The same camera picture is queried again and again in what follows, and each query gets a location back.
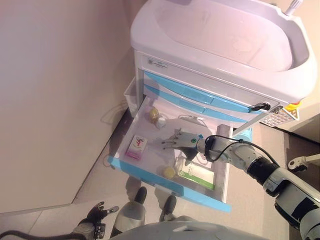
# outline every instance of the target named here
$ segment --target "black cable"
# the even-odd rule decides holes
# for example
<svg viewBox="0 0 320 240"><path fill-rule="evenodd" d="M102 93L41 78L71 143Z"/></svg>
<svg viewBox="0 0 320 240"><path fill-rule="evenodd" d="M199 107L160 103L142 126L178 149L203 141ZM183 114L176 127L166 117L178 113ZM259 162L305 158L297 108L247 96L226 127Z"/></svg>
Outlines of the black cable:
<svg viewBox="0 0 320 240"><path fill-rule="evenodd" d="M226 146L226 147L222 150L222 152L219 154L219 156L216 157L213 161L218 160L218 159L222 156L222 154L223 154L231 145L237 144L237 143L244 143L244 144L248 144L248 145L251 145L251 146L259 149L260 151L262 151L263 153L265 153L265 155L267 155L267 157L271 160L271 162L273 162L275 165L277 165L278 167L280 167L279 164L277 163L277 161L276 161L266 150L264 150L262 147L254 144L254 143L252 143L252 142L244 141L243 139L238 140L238 139L235 139L235 138L230 138L230 137L221 136L221 135L211 135L211 136L208 136L208 137L205 139L205 142L207 142L207 140L208 140L209 138L212 138L212 137L219 137L219 138L224 138L224 139L228 139L228 140L235 141L235 142L229 144L228 146Z"/></svg>
<svg viewBox="0 0 320 240"><path fill-rule="evenodd" d="M16 230L10 230L10 231L5 231L1 233L0 239L8 235L14 235L26 240L73 240L73 239L87 240L87 238L80 233L70 233L70 234L59 235L59 236L33 236L33 235L29 235L27 233L16 231Z"/></svg>

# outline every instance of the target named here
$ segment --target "wall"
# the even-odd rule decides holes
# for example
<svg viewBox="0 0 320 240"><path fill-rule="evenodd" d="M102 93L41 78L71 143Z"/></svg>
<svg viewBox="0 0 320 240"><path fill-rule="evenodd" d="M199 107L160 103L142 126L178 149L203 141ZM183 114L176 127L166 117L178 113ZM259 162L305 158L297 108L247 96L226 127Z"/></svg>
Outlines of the wall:
<svg viewBox="0 0 320 240"><path fill-rule="evenodd" d="M0 213L72 202L126 108L143 2L0 2Z"/></svg>
<svg viewBox="0 0 320 240"><path fill-rule="evenodd" d="M275 3L278 7L285 11L292 0L263 0L267 3ZM320 1L319 0L305 0L302 5L294 12L295 16L301 18L307 35L309 37L313 52L317 59L318 65L318 79L313 92L302 100L302 106L299 108L300 121L291 121L286 124L279 125L281 129L297 133L303 137L320 142L320 121L315 122L315 127L303 127L307 125L311 118L320 113Z"/></svg>

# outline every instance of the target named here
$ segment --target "open drawer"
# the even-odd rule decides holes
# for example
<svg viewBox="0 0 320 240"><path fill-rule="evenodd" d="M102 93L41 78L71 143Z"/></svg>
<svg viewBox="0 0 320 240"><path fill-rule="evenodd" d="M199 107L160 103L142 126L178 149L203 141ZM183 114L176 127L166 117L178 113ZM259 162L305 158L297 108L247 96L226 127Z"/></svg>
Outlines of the open drawer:
<svg viewBox="0 0 320 240"><path fill-rule="evenodd" d="M149 121L149 111L152 107L157 108L159 114L167 118L166 125L161 129L158 129ZM110 156L108 161L112 166L121 171L173 195L194 203L229 212L231 207L226 204L229 176L228 163L210 163L209 169L214 172L215 186L213 189L177 174L172 179L163 177L164 168L174 167L176 162L175 151L177 150L171 148L163 149L162 141L174 135L175 130L181 128L184 132L201 134L204 138L214 134L226 137L232 134L229 126L219 125L219 122L215 122L211 118L203 119L207 127L200 123L186 120L188 118L186 116L190 115L194 116L195 114L184 108L177 107L166 100L151 99L147 96L117 152L114 156ZM134 135L147 139L147 145L139 160L126 155Z"/></svg>

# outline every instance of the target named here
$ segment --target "small round container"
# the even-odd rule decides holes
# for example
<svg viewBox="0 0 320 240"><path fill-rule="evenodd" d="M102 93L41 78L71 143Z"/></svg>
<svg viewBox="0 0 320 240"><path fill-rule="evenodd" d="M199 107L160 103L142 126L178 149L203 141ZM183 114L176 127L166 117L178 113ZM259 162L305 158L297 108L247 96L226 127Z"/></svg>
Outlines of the small round container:
<svg viewBox="0 0 320 240"><path fill-rule="evenodd" d="M155 123L155 126L156 126L158 129L161 129L161 128L163 128L163 127L166 125L166 123L167 123L166 118L163 117L163 116L160 116L160 117L157 119L157 121L156 121L156 123Z"/></svg>

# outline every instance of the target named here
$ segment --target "black joint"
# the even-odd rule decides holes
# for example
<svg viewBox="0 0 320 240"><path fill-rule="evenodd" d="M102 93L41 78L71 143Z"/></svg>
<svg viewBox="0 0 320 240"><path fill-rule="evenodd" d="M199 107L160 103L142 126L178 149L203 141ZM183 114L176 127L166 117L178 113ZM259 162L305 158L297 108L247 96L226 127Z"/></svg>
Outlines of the black joint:
<svg viewBox="0 0 320 240"><path fill-rule="evenodd" d="M208 161L208 162L212 162L213 160L210 158L210 149L212 148L213 144L215 143L216 141L216 138L211 135L211 136L208 136L206 138L206 140L204 141L205 143L205 147L204 147L204 156L205 156L205 159Z"/></svg>
<svg viewBox="0 0 320 240"><path fill-rule="evenodd" d="M259 184L263 185L277 168L279 168L279 166L261 156L251 163L247 173Z"/></svg>

